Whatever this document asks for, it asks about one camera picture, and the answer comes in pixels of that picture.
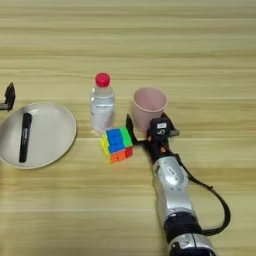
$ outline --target plastic bottle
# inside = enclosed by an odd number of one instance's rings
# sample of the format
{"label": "plastic bottle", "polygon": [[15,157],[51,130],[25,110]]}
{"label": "plastic bottle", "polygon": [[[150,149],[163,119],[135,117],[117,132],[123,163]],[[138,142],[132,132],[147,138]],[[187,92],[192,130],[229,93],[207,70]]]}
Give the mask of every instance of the plastic bottle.
{"label": "plastic bottle", "polygon": [[115,109],[115,94],[110,86],[110,76],[99,73],[95,77],[96,85],[90,98],[91,125],[96,133],[112,128]]}

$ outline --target cable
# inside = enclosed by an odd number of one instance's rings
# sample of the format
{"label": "cable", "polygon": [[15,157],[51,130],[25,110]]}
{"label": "cable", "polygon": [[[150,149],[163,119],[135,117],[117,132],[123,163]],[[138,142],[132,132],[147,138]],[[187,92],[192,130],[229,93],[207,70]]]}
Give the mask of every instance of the cable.
{"label": "cable", "polygon": [[223,210],[224,210],[224,221],[222,223],[222,225],[218,228],[212,228],[212,229],[206,229],[203,230],[203,234],[206,236],[213,236],[213,235],[217,235],[219,233],[221,233],[230,223],[231,220],[231,212],[229,209],[228,204],[225,202],[225,200],[213,189],[212,186],[209,186],[203,182],[201,182],[200,180],[198,180],[197,178],[195,178],[187,169],[187,167],[183,164],[183,162],[181,161],[181,158],[178,154],[174,154],[174,157],[177,159],[179,165],[186,171],[186,173],[188,174],[188,178],[189,180],[191,180],[192,182],[194,182],[197,185],[200,185],[204,188],[206,188],[207,190],[209,190],[210,192],[212,192],[220,201]]}

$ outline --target black marker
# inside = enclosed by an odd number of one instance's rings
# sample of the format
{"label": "black marker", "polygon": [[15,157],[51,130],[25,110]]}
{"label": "black marker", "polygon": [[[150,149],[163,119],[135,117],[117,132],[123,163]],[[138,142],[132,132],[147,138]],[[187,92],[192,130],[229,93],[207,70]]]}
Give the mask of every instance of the black marker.
{"label": "black marker", "polygon": [[32,115],[29,113],[24,113],[20,141],[20,163],[25,163],[27,161],[31,122]]}

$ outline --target cup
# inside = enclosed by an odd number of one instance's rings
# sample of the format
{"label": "cup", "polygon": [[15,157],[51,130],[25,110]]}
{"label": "cup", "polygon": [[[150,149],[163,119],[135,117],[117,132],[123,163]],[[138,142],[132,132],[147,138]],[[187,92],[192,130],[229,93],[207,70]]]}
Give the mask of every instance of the cup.
{"label": "cup", "polygon": [[154,87],[142,87],[133,97],[132,116],[136,127],[146,133],[150,121],[161,117],[167,106],[167,98],[162,91]]}

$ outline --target red bottle cap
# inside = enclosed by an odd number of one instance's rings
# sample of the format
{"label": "red bottle cap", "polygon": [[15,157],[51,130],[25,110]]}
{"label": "red bottle cap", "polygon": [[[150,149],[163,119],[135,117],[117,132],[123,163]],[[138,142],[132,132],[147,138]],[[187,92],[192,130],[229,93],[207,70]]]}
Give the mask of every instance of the red bottle cap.
{"label": "red bottle cap", "polygon": [[110,83],[110,76],[107,73],[99,73],[95,77],[95,82],[99,87],[108,87]]}

